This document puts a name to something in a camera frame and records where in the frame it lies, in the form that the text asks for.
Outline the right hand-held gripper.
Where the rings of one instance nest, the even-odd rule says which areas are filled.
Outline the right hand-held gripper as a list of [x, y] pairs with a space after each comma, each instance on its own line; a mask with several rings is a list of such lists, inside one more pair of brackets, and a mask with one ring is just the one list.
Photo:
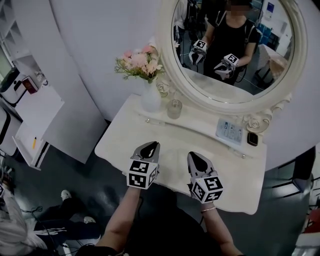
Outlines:
[[223, 193], [223, 185], [218, 173], [208, 158], [200, 153], [190, 151], [187, 155], [188, 172], [191, 175], [188, 184], [190, 196], [202, 204], [217, 201]]

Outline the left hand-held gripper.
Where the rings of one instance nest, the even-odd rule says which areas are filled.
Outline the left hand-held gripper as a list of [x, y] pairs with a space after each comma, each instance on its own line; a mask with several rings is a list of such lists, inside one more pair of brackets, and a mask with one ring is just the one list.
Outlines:
[[150, 141], [138, 146], [130, 157], [126, 184], [129, 187], [147, 190], [159, 174], [159, 155], [161, 145]]

